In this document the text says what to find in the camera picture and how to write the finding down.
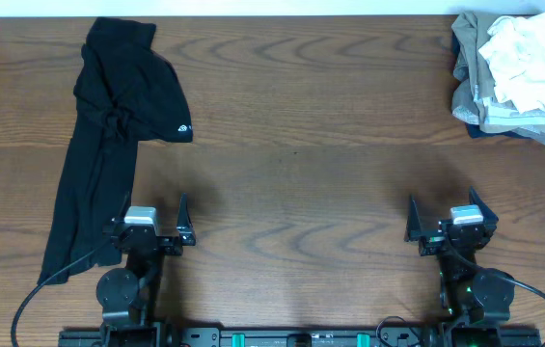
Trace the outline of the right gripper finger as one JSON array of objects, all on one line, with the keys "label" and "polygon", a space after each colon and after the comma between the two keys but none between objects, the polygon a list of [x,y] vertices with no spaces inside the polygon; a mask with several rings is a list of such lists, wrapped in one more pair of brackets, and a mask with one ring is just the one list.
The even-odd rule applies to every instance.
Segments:
[{"label": "right gripper finger", "polygon": [[469,188],[469,202],[474,204],[480,210],[484,223],[489,226],[496,226],[499,221],[498,216],[488,207],[488,205],[479,197],[473,186]]},{"label": "right gripper finger", "polygon": [[418,241],[422,236],[422,224],[416,200],[413,195],[409,196],[408,200],[408,217],[404,235],[405,242]]}]

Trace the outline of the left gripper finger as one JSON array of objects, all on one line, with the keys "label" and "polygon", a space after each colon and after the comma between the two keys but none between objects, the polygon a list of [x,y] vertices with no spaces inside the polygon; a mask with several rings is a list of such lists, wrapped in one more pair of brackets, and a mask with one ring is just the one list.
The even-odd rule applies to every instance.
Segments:
[{"label": "left gripper finger", "polygon": [[188,212],[185,193],[180,196],[176,229],[183,246],[196,245],[196,234]]},{"label": "left gripper finger", "polygon": [[122,223],[124,221],[124,218],[125,218],[125,216],[127,214],[127,211],[128,211],[128,208],[129,208],[130,204],[131,204],[131,192],[127,191],[125,196],[124,196],[123,203],[122,203],[121,209],[119,211],[119,214],[116,217],[116,221],[118,223]]}]

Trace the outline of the black t-shirt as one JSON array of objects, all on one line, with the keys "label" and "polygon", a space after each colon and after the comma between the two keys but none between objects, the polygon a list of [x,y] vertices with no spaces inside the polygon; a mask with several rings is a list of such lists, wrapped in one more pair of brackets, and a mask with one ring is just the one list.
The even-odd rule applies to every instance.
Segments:
[{"label": "black t-shirt", "polygon": [[55,199],[39,280],[62,284],[121,262],[104,226],[132,190],[142,141],[190,143],[189,106],[172,65],[155,53],[155,25],[99,17],[81,47],[76,123]]}]

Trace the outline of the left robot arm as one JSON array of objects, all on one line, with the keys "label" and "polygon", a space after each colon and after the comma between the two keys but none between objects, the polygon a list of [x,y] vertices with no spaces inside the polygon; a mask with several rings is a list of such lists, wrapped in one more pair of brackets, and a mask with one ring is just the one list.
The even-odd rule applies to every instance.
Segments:
[{"label": "left robot arm", "polygon": [[124,198],[119,214],[103,228],[110,244],[127,255],[126,265],[106,272],[96,286],[102,306],[102,324],[97,346],[168,347],[180,344],[172,324],[154,318],[156,297],[163,276],[164,258],[181,256],[196,244],[187,196],[180,196],[177,235],[159,233],[157,211],[133,206]]}]

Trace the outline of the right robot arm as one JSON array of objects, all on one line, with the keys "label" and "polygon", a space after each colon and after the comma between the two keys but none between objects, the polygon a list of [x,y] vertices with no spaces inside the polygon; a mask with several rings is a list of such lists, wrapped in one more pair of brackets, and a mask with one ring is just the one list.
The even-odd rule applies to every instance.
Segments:
[{"label": "right robot arm", "polygon": [[476,190],[469,203],[450,210],[435,228],[422,224],[409,198],[404,240],[416,242],[421,256],[437,258],[440,302],[450,317],[421,333],[424,346],[501,346],[500,325],[510,319],[512,276],[477,264],[476,252],[491,240],[499,218]]}]

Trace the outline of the light blue striped garment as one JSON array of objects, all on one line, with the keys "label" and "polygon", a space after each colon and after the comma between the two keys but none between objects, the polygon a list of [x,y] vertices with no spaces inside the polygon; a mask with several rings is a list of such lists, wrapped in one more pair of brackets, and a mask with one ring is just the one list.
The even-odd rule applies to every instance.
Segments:
[{"label": "light blue striped garment", "polygon": [[531,110],[520,113],[515,108],[495,102],[493,97],[482,97],[479,85],[474,86],[474,102],[481,104],[484,108],[483,118],[480,121],[484,125],[513,127],[545,125],[544,111]]}]

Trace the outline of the beige folded garment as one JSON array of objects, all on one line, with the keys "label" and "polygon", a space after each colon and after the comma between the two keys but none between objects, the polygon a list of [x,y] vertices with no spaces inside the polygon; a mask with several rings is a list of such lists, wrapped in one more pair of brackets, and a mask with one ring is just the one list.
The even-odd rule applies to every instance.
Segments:
[{"label": "beige folded garment", "polygon": [[[513,127],[480,123],[484,108],[474,102],[474,86],[479,85],[482,97],[493,97],[495,102],[500,103],[495,97],[495,80],[489,66],[478,54],[478,50],[490,40],[489,27],[499,18],[494,13],[467,11],[461,13],[452,23],[452,51],[456,56],[452,74],[459,81],[459,86],[452,96],[451,113],[465,124],[478,125],[484,132],[513,131],[545,145],[545,125]],[[500,104],[515,108],[510,101]]]}]

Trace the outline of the white crumpled garment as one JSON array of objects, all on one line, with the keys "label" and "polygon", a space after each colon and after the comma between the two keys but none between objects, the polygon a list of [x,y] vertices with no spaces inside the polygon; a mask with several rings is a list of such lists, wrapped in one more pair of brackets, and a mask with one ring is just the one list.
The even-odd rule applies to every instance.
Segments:
[{"label": "white crumpled garment", "polygon": [[487,29],[490,40],[478,53],[494,79],[498,102],[517,111],[545,112],[545,13],[500,16]]}]

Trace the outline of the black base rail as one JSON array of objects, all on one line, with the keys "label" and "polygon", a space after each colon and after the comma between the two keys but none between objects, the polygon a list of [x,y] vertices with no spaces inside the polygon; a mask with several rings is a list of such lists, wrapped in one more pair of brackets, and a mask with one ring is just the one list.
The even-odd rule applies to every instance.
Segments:
[{"label": "black base rail", "polygon": [[388,325],[378,330],[219,330],[190,328],[158,333],[99,330],[64,330],[60,346],[183,346],[183,347],[374,347],[443,346],[445,340],[435,332],[424,334],[419,328]]}]

